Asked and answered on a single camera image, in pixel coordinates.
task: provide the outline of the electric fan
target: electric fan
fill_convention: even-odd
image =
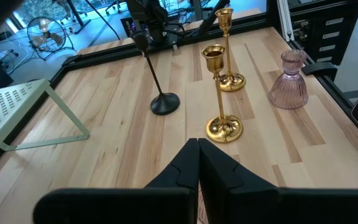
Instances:
[[[36,17],[32,19],[27,26],[27,35],[29,36],[31,46],[43,60],[64,49],[74,50],[73,42],[67,35],[66,29],[51,18]],[[71,47],[64,47],[66,38],[69,39]],[[50,52],[50,54],[43,58],[40,52]]]

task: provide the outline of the black round base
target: black round base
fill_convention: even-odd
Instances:
[[[162,93],[153,99],[150,109],[157,115],[167,115],[174,112],[180,105],[179,97],[174,93]]]

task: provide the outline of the gold candlestick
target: gold candlestick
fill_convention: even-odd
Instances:
[[[220,86],[222,91],[236,91],[246,85],[244,76],[231,71],[230,66],[230,47],[229,47],[229,29],[231,27],[232,8],[223,8],[215,12],[219,20],[219,27],[223,30],[223,37],[226,41],[227,74],[221,76]]]
[[[222,93],[220,88],[219,72],[223,69],[223,54],[225,48],[215,44],[206,47],[201,51],[206,59],[207,68],[214,73],[216,93],[218,94],[219,116],[213,118],[206,125],[206,135],[214,142],[229,143],[240,137],[242,134],[242,123],[239,118],[233,115],[224,115]]]

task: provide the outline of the fan stand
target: fan stand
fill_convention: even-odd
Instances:
[[[70,41],[71,47],[62,47],[62,48],[59,49],[59,50],[56,50],[56,51],[54,51],[54,52],[51,52],[51,53],[48,54],[48,56],[46,56],[46,57],[42,57],[42,56],[41,56],[41,53],[43,52],[43,50],[40,50],[38,47],[36,47],[36,46],[32,43],[32,41],[30,41],[30,44],[31,44],[32,48],[34,49],[35,53],[37,53],[37,55],[38,55],[39,58],[41,58],[42,60],[46,61],[46,60],[48,60],[48,58],[50,58],[53,54],[55,54],[55,53],[57,53],[57,52],[60,52],[60,51],[62,51],[62,50],[66,50],[66,49],[68,49],[68,50],[75,50],[75,49],[74,49],[73,42],[71,41],[70,36],[67,34],[67,30],[66,30],[65,28],[63,28],[63,31],[64,31],[64,33],[66,34],[66,37],[68,38],[68,40]]]

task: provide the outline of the pink glass vase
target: pink glass vase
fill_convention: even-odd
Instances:
[[[268,100],[279,108],[294,109],[306,104],[308,91],[299,74],[306,55],[301,50],[287,50],[281,54],[284,73],[280,75],[268,93]]]

